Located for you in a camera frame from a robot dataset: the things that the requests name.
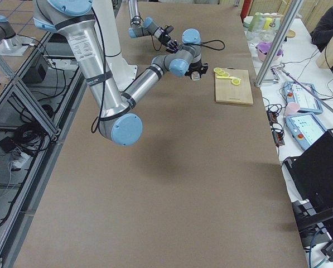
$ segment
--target computer monitor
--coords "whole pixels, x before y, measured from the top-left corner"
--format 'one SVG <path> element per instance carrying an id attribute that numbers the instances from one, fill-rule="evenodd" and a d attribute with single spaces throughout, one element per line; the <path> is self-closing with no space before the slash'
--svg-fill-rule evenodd
<path id="1" fill-rule="evenodd" d="M 333 133 L 326 131 L 292 163 L 292 177 L 316 212 L 333 207 Z M 333 219 L 323 222 L 333 240 Z"/>

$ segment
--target purple object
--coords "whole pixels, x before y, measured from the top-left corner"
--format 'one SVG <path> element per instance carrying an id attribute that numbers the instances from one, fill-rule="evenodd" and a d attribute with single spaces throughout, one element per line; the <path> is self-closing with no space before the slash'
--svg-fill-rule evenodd
<path id="1" fill-rule="evenodd" d="M 259 49 L 259 51 L 263 54 L 267 54 L 269 52 L 269 50 L 271 49 L 272 46 L 272 42 L 260 42 L 255 48 Z M 283 50 L 279 49 L 277 56 L 283 55 Z"/>

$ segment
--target black sleeve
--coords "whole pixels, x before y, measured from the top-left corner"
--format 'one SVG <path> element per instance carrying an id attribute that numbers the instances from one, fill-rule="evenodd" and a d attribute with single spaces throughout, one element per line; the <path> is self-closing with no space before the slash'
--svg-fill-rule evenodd
<path id="1" fill-rule="evenodd" d="M 327 44 L 333 37 L 333 8 L 321 17 L 311 35 L 314 45 Z"/>

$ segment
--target cutting board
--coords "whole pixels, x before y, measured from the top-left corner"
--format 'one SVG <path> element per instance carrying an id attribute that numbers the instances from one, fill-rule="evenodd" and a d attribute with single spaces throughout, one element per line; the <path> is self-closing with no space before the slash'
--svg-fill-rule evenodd
<path id="1" fill-rule="evenodd" d="M 222 69 L 230 76 L 240 78 L 241 83 L 240 85 L 233 85 L 230 79 L 218 79 L 216 78 L 217 74 L 215 74 L 216 102 L 252 105 L 253 97 L 248 70 Z"/>

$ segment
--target label on robot arm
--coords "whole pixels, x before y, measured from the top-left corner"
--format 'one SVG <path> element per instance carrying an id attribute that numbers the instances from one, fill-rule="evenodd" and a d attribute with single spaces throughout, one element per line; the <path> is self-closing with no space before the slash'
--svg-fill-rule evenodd
<path id="1" fill-rule="evenodd" d="M 89 36 L 81 35 L 68 41 L 77 61 L 95 57 L 95 51 Z"/>

